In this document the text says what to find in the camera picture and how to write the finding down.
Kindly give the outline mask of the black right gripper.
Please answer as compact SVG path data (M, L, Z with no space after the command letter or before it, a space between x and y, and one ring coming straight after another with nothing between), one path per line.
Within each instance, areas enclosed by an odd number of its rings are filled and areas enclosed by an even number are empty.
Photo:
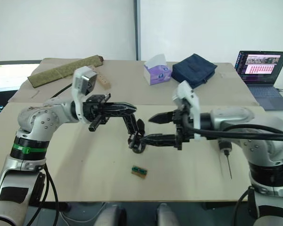
M141 142L151 146L171 146L178 150L182 150L182 144L189 142L194 138L192 131L188 127L193 128L193 117L189 115L190 109L188 105L183 105L182 109L176 109L173 112L158 113L149 118L148 122L156 124L166 124L171 121L175 125L174 134L149 134L141 138Z

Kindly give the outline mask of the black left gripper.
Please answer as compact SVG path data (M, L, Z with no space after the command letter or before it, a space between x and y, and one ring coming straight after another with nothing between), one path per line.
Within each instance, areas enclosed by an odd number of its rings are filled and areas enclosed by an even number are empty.
M109 117L127 117L137 110L136 106L126 102L106 103L110 97L110 93L91 95L83 102L83 116L90 122L90 132L95 132L99 125L106 124Z

